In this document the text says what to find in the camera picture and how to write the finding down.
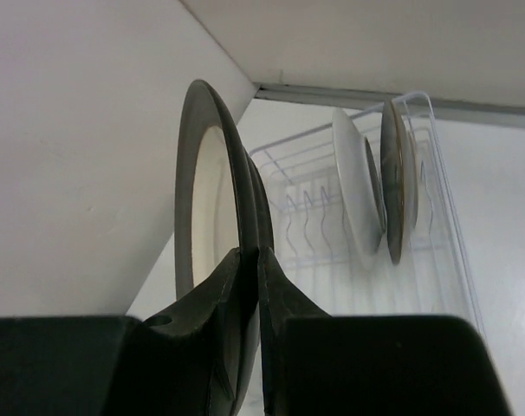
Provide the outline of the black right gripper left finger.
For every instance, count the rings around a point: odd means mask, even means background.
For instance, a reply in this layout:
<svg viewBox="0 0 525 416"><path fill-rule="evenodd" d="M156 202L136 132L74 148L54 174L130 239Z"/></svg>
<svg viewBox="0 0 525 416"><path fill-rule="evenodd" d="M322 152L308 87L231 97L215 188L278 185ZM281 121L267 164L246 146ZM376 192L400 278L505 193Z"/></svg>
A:
<svg viewBox="0 0 525 416"><path fill-rule="evenodd" d="M0 415L231 415L240 384L240 253L145 321L0 318Z"/></svg>

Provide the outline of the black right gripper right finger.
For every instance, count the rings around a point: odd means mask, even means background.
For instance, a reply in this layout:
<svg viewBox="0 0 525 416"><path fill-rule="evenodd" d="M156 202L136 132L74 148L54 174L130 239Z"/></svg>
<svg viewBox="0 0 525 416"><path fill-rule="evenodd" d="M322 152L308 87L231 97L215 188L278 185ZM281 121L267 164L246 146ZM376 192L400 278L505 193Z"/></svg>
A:
<svg viewBox="0 0 525 416"><path fill-rule="evenodd" d="M449 315L328 315L260 250L262 390L268 415L500 415L482 338Z"/></svg>

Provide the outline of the brown-rimmed cream plate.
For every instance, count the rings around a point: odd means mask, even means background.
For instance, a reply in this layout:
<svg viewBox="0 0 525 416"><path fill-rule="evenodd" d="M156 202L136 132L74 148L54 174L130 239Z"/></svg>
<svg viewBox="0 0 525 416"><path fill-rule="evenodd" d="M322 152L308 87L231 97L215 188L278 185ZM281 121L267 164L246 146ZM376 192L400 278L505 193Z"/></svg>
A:
<svg viewBox="0 0 525 416"><path fill-rule="evenodd" d="M236 415L248 390L258 345L256 264L261 245L253 165L223 99L207 81L188 87L175 178L175 279L182 299L208 287L230 251L238 269L217 280L210 303L216 354L205 412Z"/></svg>

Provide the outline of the teal and red floral plate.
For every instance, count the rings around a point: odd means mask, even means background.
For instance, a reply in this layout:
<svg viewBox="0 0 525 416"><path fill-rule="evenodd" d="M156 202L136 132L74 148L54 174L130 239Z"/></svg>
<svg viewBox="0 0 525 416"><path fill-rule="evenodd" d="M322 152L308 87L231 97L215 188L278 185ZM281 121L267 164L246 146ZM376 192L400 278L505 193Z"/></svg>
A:
<svg viewBox="0 0 525 416"><path fill-rule="evenodd" d="M340 189L357 257L364 270L375 265L386 215L373 152L347 113L336 108L332 116L334 156Z"/></svg>

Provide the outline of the grey reindeer plate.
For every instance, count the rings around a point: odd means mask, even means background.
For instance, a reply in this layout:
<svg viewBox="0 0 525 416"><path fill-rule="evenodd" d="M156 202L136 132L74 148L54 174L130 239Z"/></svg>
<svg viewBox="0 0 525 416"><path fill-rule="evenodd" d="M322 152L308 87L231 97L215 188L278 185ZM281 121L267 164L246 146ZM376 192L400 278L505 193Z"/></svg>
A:
<svg viewBox="0 0 525 416"><path fill-rule="evenodd" d="M393 101L383 104L379 156L387 245L398 265L418 220L418 174L415 140Z"/></svg>

